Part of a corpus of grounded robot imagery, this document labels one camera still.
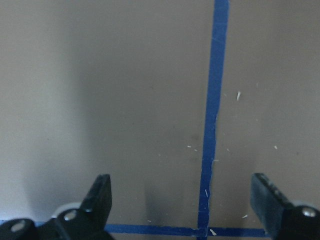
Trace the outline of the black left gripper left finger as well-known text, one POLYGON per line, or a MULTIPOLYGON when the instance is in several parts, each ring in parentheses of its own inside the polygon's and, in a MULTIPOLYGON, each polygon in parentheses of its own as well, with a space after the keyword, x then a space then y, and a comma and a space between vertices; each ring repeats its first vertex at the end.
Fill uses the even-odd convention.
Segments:
POLYGON ((96 177, 79 209, 99 228, 104 229, 112 208, 112 188, 109 174, 96 177))

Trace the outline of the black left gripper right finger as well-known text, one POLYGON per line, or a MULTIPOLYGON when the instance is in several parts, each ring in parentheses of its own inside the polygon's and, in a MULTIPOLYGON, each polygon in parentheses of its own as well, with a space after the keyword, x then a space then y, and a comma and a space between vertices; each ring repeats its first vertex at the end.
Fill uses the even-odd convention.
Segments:
POLYGON ((285 211, 293 204, 263 173, 254 173, 250 184, 250 206, 272 238, 277 238, 282 228, 285 211))

